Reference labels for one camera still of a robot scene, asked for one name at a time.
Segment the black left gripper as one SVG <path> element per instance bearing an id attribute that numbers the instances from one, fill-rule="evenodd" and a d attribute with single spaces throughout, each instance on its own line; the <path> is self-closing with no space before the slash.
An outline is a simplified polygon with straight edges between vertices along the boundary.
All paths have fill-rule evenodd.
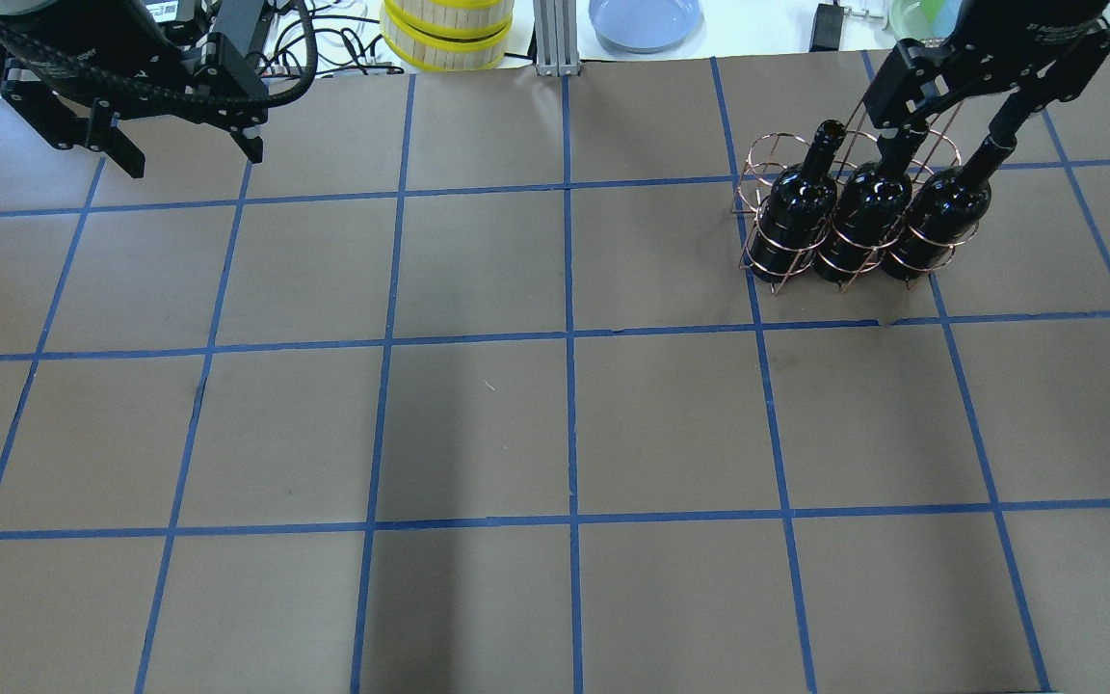
<path id="1" fill-rule="evenodd" d="M 269 1 L 0 1 L 0 97 L 58 150 L 100 153 L 128 177 L 145 155 L 120 123 L 176 115 L 228 132 L 252 164 L 264 158 L 259 74 L 272 30 Z"/>

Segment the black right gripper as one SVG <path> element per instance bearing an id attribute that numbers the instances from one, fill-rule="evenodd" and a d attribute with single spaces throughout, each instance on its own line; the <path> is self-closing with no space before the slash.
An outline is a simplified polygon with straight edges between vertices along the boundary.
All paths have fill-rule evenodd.
<path id="1" fill-rule="evenodd" d="M 965 1 L 937 46 L 899 39 L 872 76 L 862 109 L 878 130 L 878 170 L 907 170 L 929 123 L 968 98 L 1009 93 L 987 140 L 1016 145 L 1052 101 L 1070 102 L 1110 54 L 1106 1 Z"/>

